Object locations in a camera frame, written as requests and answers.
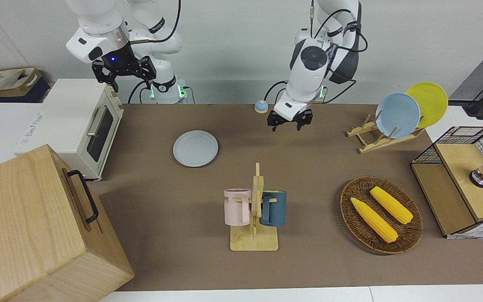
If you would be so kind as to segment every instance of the yellow plate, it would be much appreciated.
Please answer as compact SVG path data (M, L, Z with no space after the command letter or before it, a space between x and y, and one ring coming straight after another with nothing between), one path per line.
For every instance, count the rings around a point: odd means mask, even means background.
M418 122L418 128L432 126L438 122L447 111L448 97L446 92L435 83L423 82L411 86L406 94L415 99L423 117Z

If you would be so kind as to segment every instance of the corn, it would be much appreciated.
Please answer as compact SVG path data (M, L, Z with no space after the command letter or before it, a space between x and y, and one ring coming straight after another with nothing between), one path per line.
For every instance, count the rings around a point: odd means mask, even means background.
M413 219L413 214L384 189L376 186L370 194L401 224L408 224Z
M372 208L366 203L351 197L351 203L361 215L363 220L387 243L395 242L398 233L393 229L387 221L383 220Z

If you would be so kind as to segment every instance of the brown tabletop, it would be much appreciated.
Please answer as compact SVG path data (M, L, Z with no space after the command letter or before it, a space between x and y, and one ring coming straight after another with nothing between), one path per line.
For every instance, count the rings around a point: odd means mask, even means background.
M410 168L430 145L427 134L360 155L344 132L374 105L312 108L311 125L273 133L252 105L126 106L104 180L90 183L135 271L119 290L482 284L483 240L444 239ZM205 167L173 156L189 130L217 138L219 153ZM232 252L223 189L250 188L255 162L266 189L288 192L287 224L278 228L278 251ZM340 193L364 175L394 182L418 205L424 234L409 252L372 254L344 227Z

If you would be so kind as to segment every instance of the wooden cabinet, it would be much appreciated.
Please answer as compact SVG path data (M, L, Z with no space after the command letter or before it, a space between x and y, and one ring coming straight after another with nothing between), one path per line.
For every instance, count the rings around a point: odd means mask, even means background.
M0 301L97 302L132 279L100 199L69 172L48 145L0 164Z

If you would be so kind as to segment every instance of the wooden box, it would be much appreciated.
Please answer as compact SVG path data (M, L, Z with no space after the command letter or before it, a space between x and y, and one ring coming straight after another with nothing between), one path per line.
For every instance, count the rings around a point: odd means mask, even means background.
M0 164L0 301L97 302L132 277L98 196L48 145Z
M483 128L453 128L412 169L447 238L483 238L483 188L469 173L483 165Z

